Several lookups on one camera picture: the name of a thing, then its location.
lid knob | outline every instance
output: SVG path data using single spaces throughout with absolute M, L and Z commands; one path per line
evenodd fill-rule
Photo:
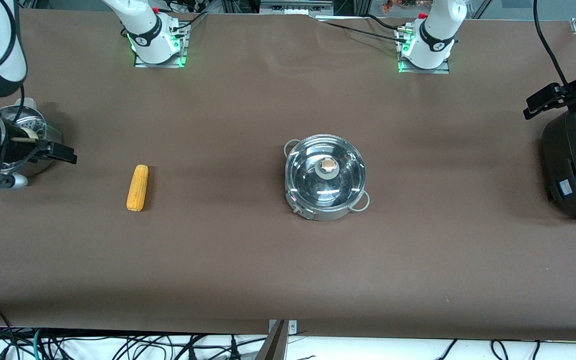
M 330 173 L 336 168 L 337 162 L 331 157 L 326 157 L 325 159 L 321 160 L 321 170 L 325 171 L 326 173 Z

yellow corn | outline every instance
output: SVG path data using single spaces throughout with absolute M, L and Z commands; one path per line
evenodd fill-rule
M 137 165 L 132 174 L 130 190 L 128 190 L 128 200 L 126 208 L 131 212 L 141 212 L 146 201 L 146 187 L 148 187 L 148 166 Z

label sticker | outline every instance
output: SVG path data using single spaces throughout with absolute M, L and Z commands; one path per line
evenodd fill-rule
M 570 187 L 570 182 L 568 179 L 559 182 L 559 189 L 565 197 L 572 194 L 572 188 Z

cable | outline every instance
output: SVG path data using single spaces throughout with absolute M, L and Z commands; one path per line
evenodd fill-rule
M 241 342 L 238 346 L 246 346 L 247 344 L 252 344 L 252 343 L 256 343 L 256 342 L 263 342 L 265 339 L 266 339 L 265 337 L 261 337 L 259 339 L 244 341 L 244 342 Z M 224 351 L 220 351 L 216 355 L 209 357 L 207 360 L 215 360 L 216 358 L 219 358 L 219 355 L 222 355 L 223 353 L 228 353 L 228 351 L 231 351 L 231 350 L 233 350 L 233 346 L 227 348 Z
M 112 356 L 112 360 L 119 360 L 122 358 L 122 356 L 124 356 L 124 354 L 128 354 L 128 358 L 130 359 L 130 348 L 139 345 L 139 342 L 135 342 L 134 344 L 130 345 L 130 340 L 131 340 L 130 336 L 126 337 L 125 340 L 126 340 L 126 343 L 123 344 L 119 348 L 119 350 L 117 350 L 117 352 L 114 353 L 114 355 Z
M 190 20 L 188 23 L 185 23 L 184 25 L 181 25 L 179 27 L 173 27 L 172 31 L 176 32 L 177 30 L 182 30 L 183 28 L 190 27 L 190 25 L 192 23 L 194 23 L 195 21 L 197 21 L 197 19 L 201 18 L 201 16 L 204 16 L 204 15 L 208 16 L 208 11 L 204 11 L 204 12 L 199 13 L 197 16 L 192 18 L 192 20 Z
M 15 337 L 14 333 L 12 332 L 12 324 L 10 323 L 6 315 L 4 315 L 2 310 L 0 310 L 0 318 L 4 321 L 4 324 L 6 324 L 6 328 L 10 333 L 10 341 L 13 343 L 12 345 L 16 349 L 16 358 L 17 360 L 21 360 L 21 354 L 19 353 L 19 345 L 17 344 L 17 337 Z
M 142 355 L 142 353 L 143 353 L 144 351 L 146 351 L 146 349 L 148 349 L 149 347 L 151 347 L 151 346 L 158 347 L 158 345 L 155 345 L 155 344 L 157 344 L 157 341 L 159 341 L 160 339 L 163 339 L 163 338 L 165 338 L 165 337 L 166 337 L 166 335 L 161 335 L 160 337 L 154 339 L 153 342 L 151 342 L 151 343 L 148 343 L 148 344 L 139 344 L 139 346 L 137 346 L 137 348 L 138 348 L 138 347 L 143 347 L 143 349 L 141 349 L 141 351 L 140 351 L 139 353 L 137 353 L 137 348 L 135 348 L 135 355 L 134 355 L 134 357 L 132 358 L 132 360 L 136 360 L 137 358 L 139 358 L 139 356 Z M 166 350 L 164 350 L 164 353 L 166 353 L 166 355 L 164 356 L 164 358 L 167 358 L 167 357 L 168 357 L 168 353 L 166 352 Z
M 57 346 L 57 350 L 59 351 L 59 353 L 61 353 L 62 360 L 70 359 L 71 356 L 68 355 L 68 353 L 64 349 L 62 349 L 62 347 L 59 345 L 59 342 L 57 342 L 57 337 L 51 336 L 50 338 L 52 339 L 52 342 L 55 344 L 55 346 Z
M 137 347 L 135 347 L 135 353 L 137 353 L 137 350 L 139 348 L 143 348 L 141 349 L 141 351 L 139 351 L 139 353 L 137 353 L 137 355 L 135 355 L 132 360 L 137 360 L 137 358 L 139 358 L 140 355 L 142 355 L 142 353 L 148 349 L 149 347 L 155 347 L 157 349 L 161 349 L 164 352 L 164 360 L 166 360 L 168 358 L 168 352 L 166 351 L 166 349 L 163 346 L 159 346 L 159 345 L 153 345 L 153 344 L 138 344 Z
M 230 360 L 242 360 L 242 354 L 240 354 L 240 351 L 237 348 L 237 340 L 235 340 L 235 335 L 230 335 L 230 347 L 232 348 L 230 351 Z
M 39 342 L 39 332 L 41 328 L 38 328 L 37 331 L 34 333 L 34 337 L 32 338 L 32 351 L 34 352 L 34 360 L 41 360 L 39 358 L 39 350 L 37 348 L 37 343 Z
M 542 346 L 542 342 L 540 340 L 535 340 L 535 342 L 537 342 L 537 346 L 535 346 L 534 351 L 532 352 L 532 360 L 537 360 L 539 348 Z M 495 344 L 499 344 L 499 346 L 501 346 L 501 350 L 503 351 L 503 358 L 495 350 Z M 498 360 L 508 360 L 508 352 L 506 351 L 506 347 L 504 346 L 503 342 L 501 342 L 501 340 L 491 340 L 490 351 L 492 351 L 492 354 L 495 358 L 498 358 Z
M 6 11 L 6 15 L 8 18 L 8 22 L 10 23 L 10 40 L 8 41 L 8 46 L 6 48 L 6 52 L 0 58 L 0 66 L 6 62 L 6 60 L 10 57 L 12 50 L 15 48 L 15 43 L 17 42 L 17 25 L 15 23 L 15 17 L 10 10 L 10 7 L 6 3 L 5 0 L 0 0 L 0 4 L 4 7 Z
M 17 121 L 19 120 L 19 118 L 21 117 L 21 113 L 24 110 L 24 101 L 26 100 L 26 91 L 24 89 L 24 85 L 21 85 L 19 87 L 19 91 L 21 91 L 21 98 L 19 99 L 19 105 L 16 109 L 16 115 L 14 116 L 14 119 L 12 120 L 12 124 L 16 125 Z M 4 143 L 1 146 L 1 151 L 0 151 L 0 173 L 2 171 L 2 165 L 3 165 L 3 160 L 6 158 L 6 150 L 8 148 L 8 141 L 4 141 Z
M 550 57 L 550 60 L 552 61 L 552 64 L 555 67 L 555 70 L 557 71 L 557 74 L 559 75 L 559 79 L 561 79 L 564 88 L 566 88 L 566 90 L 576 98 L 575 89 L 573 89 L 572 86 L 570 86 L 568 80 L 566 80 L 566 75 L 564 75 L 564 71 L 562 70 L 560 63 L 557 61 L 557 57 L 555 57 L 555 54 L 553 53 L 551 46 L 548 44 L 548 41 L 546 41 L 546 37 L 544 37 L 544 33 L 542 32 L 542 26 L 539 22 L 539 14 L 537 10 L 537 0 L 534 0 L 534 2 L 532 3 L 532 16 L 534 18 L 534 27 L 535 30 L 537 30 L 537 36 L 539 37 L 539 40 L 541 41 L 543 47 L 546 49 L 546 53 L 548 53 L 548 56 Z
M 501 346 L 501 350 L 503 350 L 503 357 L 504 358 L 501 358 L 501 356 L 499 356 L 499 354 L 495 350 L 495 344 L 499 344 L 499 346 Z M 495 358 L 498 358 L 498 360 L 508 360 L 508 353 L 506 351 L 506 347 L 504 346 L 503 342 L 501 342 L 499 340 L 491 340 L 490 341 L 490 351 L 492 351 L 492 354 L 494 355 Z
M 374 32 L 369 32 L 369 31 L 354 29 L 354 28 L 352 28 L 352 27 L 347 27 L 347 26 L 344 26 L 344 25 L 338 25 L 337 23 L 326 22 L 326 24 L 330 25 L 331 27 L 342 28 L 342 29 L 350 30 L 350 31 L 352 31 L 352 32 L 357 32 L 357 33 L 366 34 L 366 35 L 370 35 L 370 36 L 377 37 L 377 38 L 382 38 L 382 39 L 391 40 L 391 41 L 394 41 L 394 42 L 397 42 L 397 43 L 406 43 L 406 40 L 404 40 L 404 39 L 393 38 L 393 37 L 390 37 L 390 36 L 384 36 L 384 35 L 380 35 L 380 34 L 375 34 Z
M 193 338 L 192 336 L 190 337 L 190 341 L 188 341 L 187 344 L 185 344 L 185 346 L 181 349 L 181 351 L 179 351 L 178 354 L 176 354 L 176 356 L 174 357 L 174 360 L 179 360 L 181 358 L 182 355 L 184 355 L 184 353 L 186 351 L 188 351 L 188 349 L 190 349 L 190 347 L 194 346 L 194 344 L 196 342 L 198 342 L 199 340 L 205 338 L 206 335 L 197 335 L 197 337 Z
M 380 18 L 378 18 L 374 14 L 365 13 L 365 14 L 359 15 L 359 17 L 360 18 L 371 18 L 372 20 L 376 21 L 379 25 L 381 25 L 382 27 L 384 27 L 386 29 L 397 30 L 397 26 L 388 25 L 388 23 L 383 22 Z
M 197 355 L 195 354 L 195 348 L 192 346 L 188 348 L 188 360 L 197 360 Z
M 542 346 L 542 342 L 540 340 L 535 340 L 537 342 L 537 346 L 535 346 L 534 351 L 532 352 L 532 360 L 537 360 L 537 353 L 539 353 L 539 348 Z
M 448 347 L 446 347 L 446 350 L 443 352 L 443 355 L 441 355 L 441 357 L 438 357 L 437 360 L 446 360 L 446 358 L 448 357 L 448 354 L 450 354 L 450 351 L 453 350 L 453 347 L 455 346 L 455 344 L 457 344 L 457 339 L 452 340 L 450 345 L 448 345 Z

pot lid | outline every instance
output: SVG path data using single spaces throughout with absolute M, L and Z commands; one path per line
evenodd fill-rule
M 366 186 L 366 168 L 350 142 L 330 134 L 307 137 L 287 155 L 286 189 L 302 206 L 333 211 L 352 205 Z

